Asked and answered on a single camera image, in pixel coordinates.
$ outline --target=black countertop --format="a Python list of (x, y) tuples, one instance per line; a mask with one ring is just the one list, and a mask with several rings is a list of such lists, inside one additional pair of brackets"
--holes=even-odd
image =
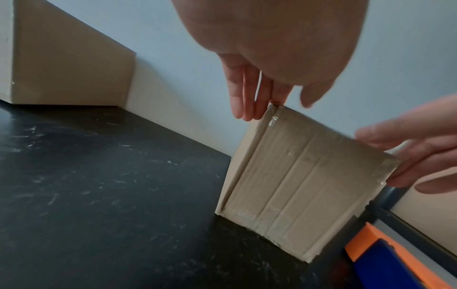
[(229, 156), (119, 108), (0, 103), (0, 288), (300, 288), (214, 214)]

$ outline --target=orange object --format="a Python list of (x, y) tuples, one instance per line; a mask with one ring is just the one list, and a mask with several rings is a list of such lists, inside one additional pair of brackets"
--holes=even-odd
[(352, 261), (356, 261), (378, 239), (383, 239), (387, 241), (390, 246), (394, 247), (397, 255), (427, 288), (453, 289), (449, 284), (444, 282), (429, 268), (417, 260), (403, 246), (369, 223), (366, 223), (365, 227), (346, 245), (346, 252)]

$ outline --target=hand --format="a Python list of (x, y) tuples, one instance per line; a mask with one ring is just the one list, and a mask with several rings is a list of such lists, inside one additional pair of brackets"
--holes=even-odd
[[(457, 166), (457, 94), (358, 129), (355, 136), (383, 150), (409, 140), (395, 153), (404, 161), (387, 180), (392, 187), (409, 187), (421, 177)], [(457, 174), (419, 183), (415, 189), (425, 194), (455, 191)]]
[[(193, 38), (217, 53), (236, 118), (260, 119), (295, 85), (310, 107), (357, 44), (368, 0), (172, 0)], [(256, 90), (261, 80), (256, 99)]]

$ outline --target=blue object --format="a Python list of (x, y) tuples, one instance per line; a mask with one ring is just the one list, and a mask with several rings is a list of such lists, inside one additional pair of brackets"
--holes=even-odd
[(385, 240), (379, 239), (360, 256), (354, 267), (366, 289), (424, 289)]

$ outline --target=corrugated cardboard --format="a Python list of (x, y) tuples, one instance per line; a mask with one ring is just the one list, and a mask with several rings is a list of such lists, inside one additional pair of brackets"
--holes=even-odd
[(14, 0), (12, 5), (14, 29), (8, 41), (14, 43), (13, 58), (5, 68), (12, 71), (11, 88), (0, 91), (0, 99), (13, 104), (125, 103), (135, 52), (45, 0)]
[(235, 152), (216, 213), (309, 262), (399, 163), (296, 111), (270, 106)]

